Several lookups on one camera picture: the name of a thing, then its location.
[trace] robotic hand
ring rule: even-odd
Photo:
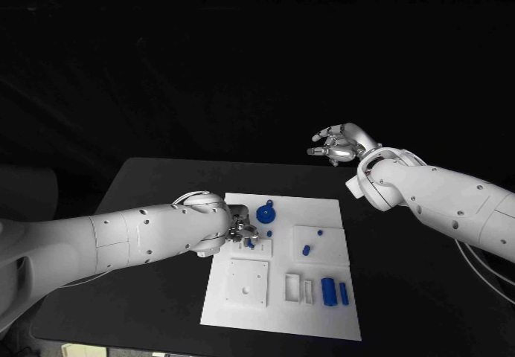
[[[406,150],[382,147],[352,123],[330,126],[327,138],[308,155],[330,163],[359,158],[357,174],[346,182],[356,199],[366,197],[385,211],[408,206],[427,226],[515,263],[515,195],[469,175],[428,166]]]
[[[69,282],[187,251],[209,257],[226,241],[255,244],[256,235],[248,208],[228,206],[206,191],[171,205],[96,216],[30,223],[0,219],[0,332]]]

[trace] black background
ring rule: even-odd
[[[346,122],[515,190],[507,3],[11,4],[0,162],[52,167],[60,198],[130,157],[326,166],[310,137]]]

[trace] blue object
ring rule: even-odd
[[[274,203],[271,199],[265,202],[265,205],[256,209],[255,217],[261,223],[271,223],[275,219],[275,211],[272,209]]]
[[[346,286],[340,283],[342,304],[349,305],[349,297],[346,296]]]
[[[324,296],[324,305],[336,306],[336,289],[334,289],[334,280],[330,277],[321,279],[321,295]]]

